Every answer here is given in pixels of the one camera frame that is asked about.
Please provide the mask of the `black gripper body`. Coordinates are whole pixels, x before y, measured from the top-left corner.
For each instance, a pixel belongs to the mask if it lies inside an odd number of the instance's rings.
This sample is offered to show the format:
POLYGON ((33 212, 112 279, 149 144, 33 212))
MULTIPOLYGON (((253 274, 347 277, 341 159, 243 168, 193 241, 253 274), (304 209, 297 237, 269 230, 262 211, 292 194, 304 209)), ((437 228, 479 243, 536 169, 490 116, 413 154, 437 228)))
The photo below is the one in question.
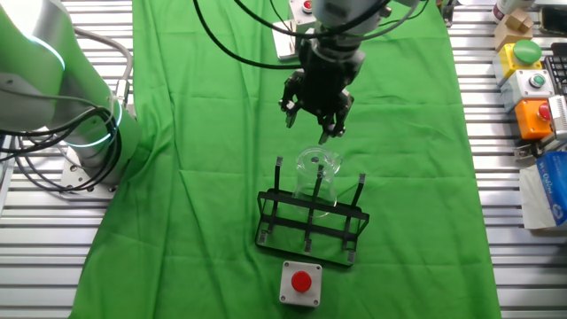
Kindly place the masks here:
POLYGON ((299 61, 303 69, 298 101, 313 115, 340 113, 344 108, 343 90, 358 75, 365 53, 357 50, 347 59, 332 60, 322 57, 314 40, 303 40, 299 47, 299 61))

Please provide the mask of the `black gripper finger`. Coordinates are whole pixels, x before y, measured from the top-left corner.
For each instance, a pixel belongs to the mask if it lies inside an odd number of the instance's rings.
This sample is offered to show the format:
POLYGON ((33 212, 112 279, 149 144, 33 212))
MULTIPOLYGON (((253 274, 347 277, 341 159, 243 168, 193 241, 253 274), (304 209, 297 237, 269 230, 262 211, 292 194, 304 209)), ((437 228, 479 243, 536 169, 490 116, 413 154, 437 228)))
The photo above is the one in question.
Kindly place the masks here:
POLYGON ((343 89, 336 97, 316 115, 322 134, 318 144, 325 144, 332 137, 341 137, 346 132, 345 121, 348 116, 354 98, 347 89, 343 89))
POLYGON ((305 80, 305 71, 296 70, 285 82, 283 96, 278 102, 281 110, 286 114, 285 125, 291 128, 297 117, 300 106, 301 91, 305 80))

